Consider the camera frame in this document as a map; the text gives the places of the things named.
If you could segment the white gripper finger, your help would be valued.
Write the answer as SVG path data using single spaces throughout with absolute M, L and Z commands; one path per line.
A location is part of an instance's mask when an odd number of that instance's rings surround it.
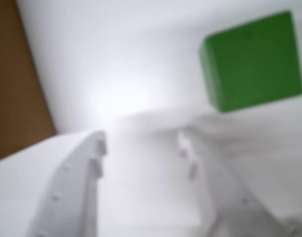
M 231 168 L 189 131 L 177 135 L 189 176 L 198 190 L 208 237 L 298 237 L 298 222 L 277 219 Z
M 102 131 L 55 136 L 0 161 L 0 237 L 95 237 Z

